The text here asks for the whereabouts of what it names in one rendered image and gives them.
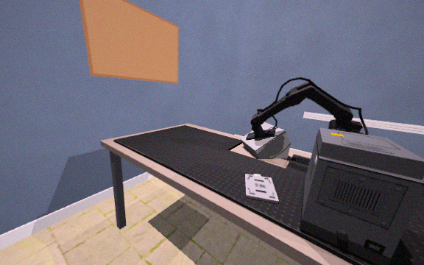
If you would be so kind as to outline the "dark grey boxy machine housing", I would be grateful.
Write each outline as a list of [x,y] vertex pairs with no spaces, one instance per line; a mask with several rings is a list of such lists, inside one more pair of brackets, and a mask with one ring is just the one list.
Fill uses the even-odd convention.
[[423,178],[424,159],[388,138],[320,127],[300,229],[389,265],[424,193]]

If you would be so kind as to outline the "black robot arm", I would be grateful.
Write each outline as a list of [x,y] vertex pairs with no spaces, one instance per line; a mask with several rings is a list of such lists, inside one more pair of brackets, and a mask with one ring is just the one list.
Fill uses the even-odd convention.
[[262,112],[257,112],[254,114],[251,120],[253,132],[248,133],[246,139],[250,140],[275,135],[275,128],[270,130],[263,130],[261,125],[276,113],[279,113],[280,111],[290,106],[298,105],[305,98],[316,102],[318,105],[325,108],[330,114],[332,114],[334,118],[336,118],[334,120],[330,120],[328,129],[332,127],[338,127],[336,130],[363,134],[360,132],[363,126],[361,122],[352,120],[353,114],[350,108],[341,105],[329,95],[323,93],[320,89],[313,86],[310,82],[305,82],[302,85],[298,85],[297,87],[292,88],[288,93],[286,93],[284,97],[274,103],[271,107],[268,107]]

